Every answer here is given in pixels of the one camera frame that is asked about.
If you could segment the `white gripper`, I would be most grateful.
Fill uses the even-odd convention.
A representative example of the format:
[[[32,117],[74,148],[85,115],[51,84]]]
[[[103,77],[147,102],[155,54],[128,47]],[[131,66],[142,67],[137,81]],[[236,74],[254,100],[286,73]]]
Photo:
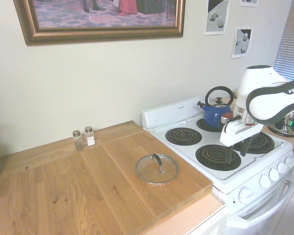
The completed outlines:
[[[255,123],[252,126],[246,125],[240,120],[228,122],[222,129],[220,142],[226,146],[225,162],[231,164],[235,160],[233,154],[234,144],[243,141],[240,154],[244,157],[253,140],[253,135],[258,134],[263,129],[263,125]]]

